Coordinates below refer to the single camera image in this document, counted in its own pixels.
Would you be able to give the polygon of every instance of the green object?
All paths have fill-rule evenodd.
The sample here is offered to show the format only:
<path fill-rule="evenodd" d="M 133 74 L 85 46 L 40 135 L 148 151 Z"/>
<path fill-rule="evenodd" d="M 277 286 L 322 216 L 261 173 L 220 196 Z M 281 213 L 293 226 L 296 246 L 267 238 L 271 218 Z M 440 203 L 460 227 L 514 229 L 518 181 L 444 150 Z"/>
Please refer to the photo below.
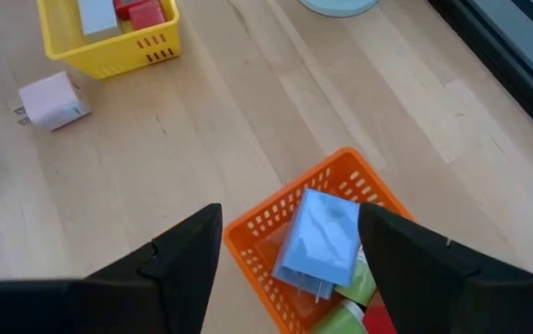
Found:
<path fill-rule="evenodd" d="M 356 303 L 344 300 L 327 316 L 322 318 L 310 333 L 368 334 L 368 331 L 362 324 L 363 316 L 363 311 L 361 311 Z"/>
<path fill-rule="evenodd" d="M 349 288 L 337 286 L 334 290 L 353 302 L 368 306 L 371 297 L 376 292 L 376 282 L 362 249 L 359 250 L 356 261 L 351 286 Z"/>

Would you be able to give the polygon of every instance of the yellow basket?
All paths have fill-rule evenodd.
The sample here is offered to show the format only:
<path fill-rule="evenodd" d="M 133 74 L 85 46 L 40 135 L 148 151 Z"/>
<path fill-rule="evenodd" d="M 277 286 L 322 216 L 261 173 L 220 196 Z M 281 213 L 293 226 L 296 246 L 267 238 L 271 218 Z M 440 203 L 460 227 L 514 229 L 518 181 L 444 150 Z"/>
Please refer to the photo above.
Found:
<path fill-rule="evenodd" d="M 122 35 L 88 43 L 81 29 L 77 0 L 37 0 L 45 53 L 96 79 L 179 56 L 180 14 L 175 0 L 161 2 L 165 23 L 133 32 L 130 21 L 122 21 Z"/>

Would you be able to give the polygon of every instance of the white object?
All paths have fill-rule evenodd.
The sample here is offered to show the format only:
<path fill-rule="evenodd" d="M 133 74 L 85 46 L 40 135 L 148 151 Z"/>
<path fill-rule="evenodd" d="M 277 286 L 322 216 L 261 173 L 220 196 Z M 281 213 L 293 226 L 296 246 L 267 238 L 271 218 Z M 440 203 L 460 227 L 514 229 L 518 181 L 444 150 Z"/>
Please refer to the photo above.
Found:
<path fill-rule="evenodd" d="M 346 18 L 372 8 L 378 0 L 300 0 L 304 6 L 326 16 Z"/>
<path fill-rule="evenodd" d="M 112 0 L 79 0 L 84 37 L 99 42 L 122 33 Z"/>
<path fill-rule="evenodd" d="M 81 88 L 66 71 L 21 88 L 19 96 L 30 121 L 49 131 L 91 112 Z"/>
<path fill-rule="evenodd" d="M 366 316 L 366 314 L 363 311 L 361 311 L 359 306 L 355 302 L 349 301 L 349 300 L 342 301 L 342 304 L 343 304 L 343 307 L 347 311 L 349 311 L 349 313 L 351 313 L 352 316 L 355 317 L 355 319 L 359 322 L 359 324 L 363 326 L 361 320 L 363 319 L 364 316 Z"/>

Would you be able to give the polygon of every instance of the wooden floor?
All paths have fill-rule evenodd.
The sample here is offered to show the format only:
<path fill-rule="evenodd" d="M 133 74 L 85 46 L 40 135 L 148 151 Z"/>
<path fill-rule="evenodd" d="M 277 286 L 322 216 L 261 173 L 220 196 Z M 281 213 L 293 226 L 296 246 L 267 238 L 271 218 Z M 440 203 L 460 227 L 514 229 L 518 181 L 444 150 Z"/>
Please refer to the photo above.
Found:
<path fill-rule="evenodd" d="M 209 202 L 229 222 L 337 148 L 422 225 L 533 272 L 533 122 L 424 0 L 331 19 L 296 0 L 180 0 L 181 58 L 85 80 L 94 115 L 17 124 L 44 56 L 0 0 L 0 278 L 85 276 Z M 276 328 L 223 250 L 207 333 Z"/>

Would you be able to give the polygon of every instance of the orange basket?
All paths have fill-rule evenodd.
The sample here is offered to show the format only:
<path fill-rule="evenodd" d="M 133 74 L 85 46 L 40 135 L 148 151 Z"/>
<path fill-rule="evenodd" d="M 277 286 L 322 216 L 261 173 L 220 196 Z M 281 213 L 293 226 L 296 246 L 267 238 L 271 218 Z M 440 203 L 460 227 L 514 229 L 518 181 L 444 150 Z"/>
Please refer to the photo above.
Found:
<path fill-rule="evenodd" d="M 271 276 L 293 211 L 305 189 L 355 202 L 374 202 L 412 220 L 359 153 L 343 148 L 226 227 L 225 242 L 281 333 L 307 333 L 342 299 L 314 303 L 308 292 Z"/>

